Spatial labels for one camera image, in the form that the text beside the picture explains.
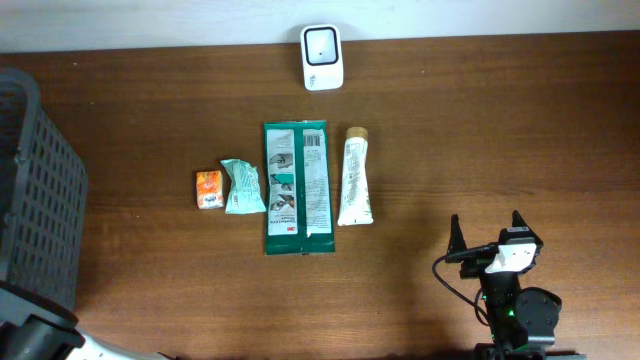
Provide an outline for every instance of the orange packet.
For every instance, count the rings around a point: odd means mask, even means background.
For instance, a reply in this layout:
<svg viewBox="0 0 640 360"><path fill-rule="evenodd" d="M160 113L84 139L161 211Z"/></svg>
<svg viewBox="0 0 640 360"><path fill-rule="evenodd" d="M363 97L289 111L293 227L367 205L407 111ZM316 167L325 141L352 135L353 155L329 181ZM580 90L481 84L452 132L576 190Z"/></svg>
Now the orange packet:
<svg viewBox="0 0 640 360"><path fill-rule="evenodd" d="M222 172L205 171L196 174L198 208L215 209L224 206Z"/></svg>

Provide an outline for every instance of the wooden surface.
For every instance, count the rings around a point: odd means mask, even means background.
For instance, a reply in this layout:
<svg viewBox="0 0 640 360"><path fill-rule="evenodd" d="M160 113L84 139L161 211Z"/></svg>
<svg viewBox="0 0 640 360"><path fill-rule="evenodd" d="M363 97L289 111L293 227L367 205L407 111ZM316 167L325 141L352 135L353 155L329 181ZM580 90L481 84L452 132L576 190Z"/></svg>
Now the wooden surface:
<svg viewBox="0 0 640 360"><path fill-rule="evenodd" d="M451 214L480 245L518 209L545 241L523 286L564 300L556 349L638 358L640 33L343 50L344 86L322 93L295 45L0 57L39 81L90 176L85 329L193 359L471 349L489 331L431 264ZM262 124L298 119L328 121L336 214L345 130L369 130L375 223L337 228L333 256L266 257L265 215L197 210L194 172L236 157L264 181Z"/></svg>

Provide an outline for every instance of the brown cap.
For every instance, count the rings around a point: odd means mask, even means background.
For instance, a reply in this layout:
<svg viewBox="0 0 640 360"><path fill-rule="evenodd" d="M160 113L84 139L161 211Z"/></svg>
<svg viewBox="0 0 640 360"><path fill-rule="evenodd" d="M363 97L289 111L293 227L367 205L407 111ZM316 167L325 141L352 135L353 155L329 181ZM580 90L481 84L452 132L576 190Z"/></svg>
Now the brown cap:
<svg viewBox="0 0 640 360"><path fill-rule="evenodd" d="M349 128L347 130L347 139L351 139L352 137L361 137L365 140L369 140L369 132L365 128Z"/></svg>

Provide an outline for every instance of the white wall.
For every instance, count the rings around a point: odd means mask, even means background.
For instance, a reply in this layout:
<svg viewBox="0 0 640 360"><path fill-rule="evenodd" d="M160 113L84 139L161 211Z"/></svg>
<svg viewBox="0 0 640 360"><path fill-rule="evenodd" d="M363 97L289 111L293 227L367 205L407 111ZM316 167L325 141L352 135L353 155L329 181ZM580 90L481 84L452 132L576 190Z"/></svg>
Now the white wall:
<svg viewBox="0 0 640 360"><path fill-rule="evenodd" d="M0 0L0 52L640 29L640 0Z"/></svg>

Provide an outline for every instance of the basket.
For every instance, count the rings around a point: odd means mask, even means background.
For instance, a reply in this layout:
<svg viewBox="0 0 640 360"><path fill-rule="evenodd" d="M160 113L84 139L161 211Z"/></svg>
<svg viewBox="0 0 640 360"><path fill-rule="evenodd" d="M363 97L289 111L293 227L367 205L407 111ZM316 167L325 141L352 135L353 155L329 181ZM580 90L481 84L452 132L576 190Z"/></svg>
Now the basket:
<svg viewBox="0 0 640 360"><path fill-rule="evenodd" d="M0 281L73 309L87 181L33 78L0 69Z"/></svg>

